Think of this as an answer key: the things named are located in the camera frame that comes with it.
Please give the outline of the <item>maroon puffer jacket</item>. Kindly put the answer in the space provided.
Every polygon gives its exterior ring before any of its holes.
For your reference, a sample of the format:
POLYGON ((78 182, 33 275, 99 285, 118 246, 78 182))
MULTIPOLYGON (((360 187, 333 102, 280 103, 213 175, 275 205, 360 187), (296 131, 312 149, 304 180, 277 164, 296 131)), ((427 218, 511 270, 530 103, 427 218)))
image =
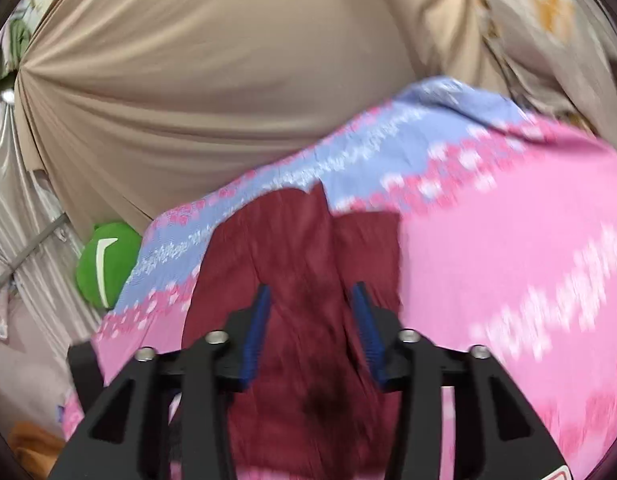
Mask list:
POLYGON ((307 479, 384 470, 399 399, 374 383, 348 300, 363 283, 398 312, 400 263, 398 214, 335 216, 321 185, 267 193, 217 226, 182 344, 222 327, 258 286, 272 295, 258 374, 229 412, 238 466, 307 479))

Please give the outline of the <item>green round pillow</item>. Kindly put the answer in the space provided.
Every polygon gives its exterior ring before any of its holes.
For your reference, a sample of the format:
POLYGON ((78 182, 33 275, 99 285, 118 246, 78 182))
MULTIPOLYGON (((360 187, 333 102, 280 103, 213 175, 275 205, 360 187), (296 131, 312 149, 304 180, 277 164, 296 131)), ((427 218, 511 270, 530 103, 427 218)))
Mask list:
POLYGON ((125 222, 96 226, 77 261, 75 283, 92 307, 112 310, 137 262, 142 237, 125 222))

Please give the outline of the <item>silver satin curtain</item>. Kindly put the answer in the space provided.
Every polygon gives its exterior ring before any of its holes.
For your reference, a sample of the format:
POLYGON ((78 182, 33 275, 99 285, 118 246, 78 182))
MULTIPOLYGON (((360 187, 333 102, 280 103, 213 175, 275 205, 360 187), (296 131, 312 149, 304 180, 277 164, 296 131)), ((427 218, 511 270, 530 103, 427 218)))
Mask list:
POLYGON ((49 182, 24 167, 14 107, 0 99, 0 430, 60 434, 66 352, 101 316, 77 291, 82 244, 49 182))

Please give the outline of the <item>pink blue floral bedsheet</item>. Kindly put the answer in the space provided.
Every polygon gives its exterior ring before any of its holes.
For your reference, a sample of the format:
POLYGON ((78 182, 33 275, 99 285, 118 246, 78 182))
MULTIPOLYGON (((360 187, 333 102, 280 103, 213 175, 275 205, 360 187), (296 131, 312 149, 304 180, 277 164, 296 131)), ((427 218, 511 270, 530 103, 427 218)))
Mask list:
POLYGON ((617 153, 498 94, 432 78, 311 148, 161 214, 94 345, 105 380, 132 353, 179 348, 194 285, 235 249, 218 227, 321 185, 353 220, 345 261, 434 341, 485 344, 578 479, 617 444, 617 153), (398 226, 359 224, 378 210, 398 226))

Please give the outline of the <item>beige fabric headboard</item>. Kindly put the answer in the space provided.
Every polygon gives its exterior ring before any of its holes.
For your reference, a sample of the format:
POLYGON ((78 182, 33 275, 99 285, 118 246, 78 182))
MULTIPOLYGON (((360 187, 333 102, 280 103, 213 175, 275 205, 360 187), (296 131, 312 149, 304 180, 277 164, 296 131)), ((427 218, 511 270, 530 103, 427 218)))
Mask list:
POLYGON ((145 229, 435 75, 505 91, 476 0, 54 0, 14 116, 87 237, 145 229))

